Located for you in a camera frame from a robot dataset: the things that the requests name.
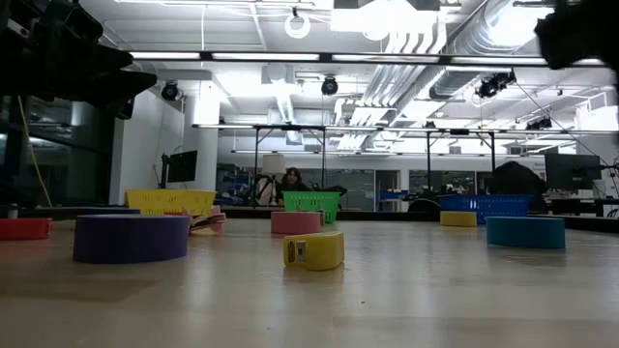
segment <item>blue basket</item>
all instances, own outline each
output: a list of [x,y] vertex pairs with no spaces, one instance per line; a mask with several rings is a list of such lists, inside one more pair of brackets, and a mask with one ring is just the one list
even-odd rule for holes
[[447,195],[440,197],[441,210],[476,212],[477,224],[487,217],[526,217],[532,197],[528,195]]

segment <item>plastic basket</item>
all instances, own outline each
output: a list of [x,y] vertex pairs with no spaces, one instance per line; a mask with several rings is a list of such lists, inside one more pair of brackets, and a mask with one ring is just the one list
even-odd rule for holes
[[188,189],[128,189],[129,208],[143,215],[180,213],[183,208],[193,216],[208,216],[215,200],[215,191]]
[[440,197],[441,210],[476,212],[477,223],[487,217],[526,217],[532,197],[528,195],[447,195]]
[[284,191],[283,205],[287,212],[296,212],[297,206],[304,212],[325,212],[325,222],[336,221],[339,192]]

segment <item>green basket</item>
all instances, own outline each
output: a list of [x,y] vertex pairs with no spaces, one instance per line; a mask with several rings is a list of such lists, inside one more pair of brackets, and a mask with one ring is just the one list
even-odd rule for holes
[[316,212],[320,207],[325,212],[325,222],[336,221],[339,192],[284,191],[283,205],[287,212],[296,212],[297,206],[304,212]]

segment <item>yellow basket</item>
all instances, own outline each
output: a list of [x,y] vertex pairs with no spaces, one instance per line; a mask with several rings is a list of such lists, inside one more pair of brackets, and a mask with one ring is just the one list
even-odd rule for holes
[[128,189],[129,208],[144,215],[180,213],[185,208],[191,215],[208,216],[215,200],[215,191],[188,189]]

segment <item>computer monitor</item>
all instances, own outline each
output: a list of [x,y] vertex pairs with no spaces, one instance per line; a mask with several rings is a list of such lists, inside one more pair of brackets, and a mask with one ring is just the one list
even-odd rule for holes
[[167,181],[169,183],[184,183],[195,180],[195,164],[197,163],[197,151],[189,151],[170,156],[167,160],[169,169]]
[[545,154],[545,175],[550,189],[593,189],[593,181],[602,178],[600,158]]

